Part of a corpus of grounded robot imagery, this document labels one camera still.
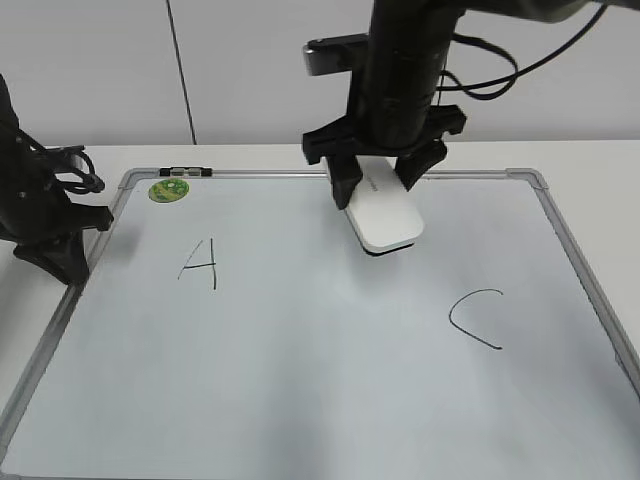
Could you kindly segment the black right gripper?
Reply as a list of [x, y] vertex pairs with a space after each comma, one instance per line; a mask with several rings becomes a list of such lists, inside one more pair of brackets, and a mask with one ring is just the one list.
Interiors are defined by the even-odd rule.
[[393, 71], [383, 77], [359, 69], [351, 75], [346, 113], [303, 134], [301, 146], [308, 164], [327, 157], [338, 209], [348, 206], [363, 178], [355, 155], [409, 154], [398, 157], [394, 167], [406, 191], [446, 158], [445, 143], [435, 139], [461, 133], [467, 117], [456, 105], [433, 106], [435, 86], [433, 74]]

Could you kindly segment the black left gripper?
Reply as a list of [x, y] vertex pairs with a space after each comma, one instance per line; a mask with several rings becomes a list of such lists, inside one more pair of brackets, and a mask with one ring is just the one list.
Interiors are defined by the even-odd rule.
[[14, 255], [65, 285], [89, 277], [82, 231], [106, 231], [106, 206], [75, 203], [69, 196], [105, 188], [85, 147], [47, 148], [20, 128], [7, 84], [1, 83], [1, 237], [17, 244]]

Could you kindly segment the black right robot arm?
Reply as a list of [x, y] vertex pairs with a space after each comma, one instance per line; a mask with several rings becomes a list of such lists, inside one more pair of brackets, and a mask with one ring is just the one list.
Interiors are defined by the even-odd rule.
[[[363, 178], [363, 155], [393, 157], [405, 190], [443, 161], [444, 134], [458, 135], [466, 116], [456, 105], [432, 102], [436, 93], [462, 92], [491, 101], [517, 80], [563, 54], [604, 16], [602, 1], [591, 19], [569, 40], [542, 59], [520, 67], [504, 48], [482, 38], [459, 34], [456, 25], [468, 11], [543, 23], [559, 23], [584, 7], [582, 1], [376, 1], [368, 32], [308, 41], [303, 48], [311, 76], [351, 75], [345, 114], [303, 134], [308, 164], [325, 161], [332, 197], [345, 209]], [[506, 60], [509, 75], [465, 84], [446, 67], [451, 43], [479, 48]]]

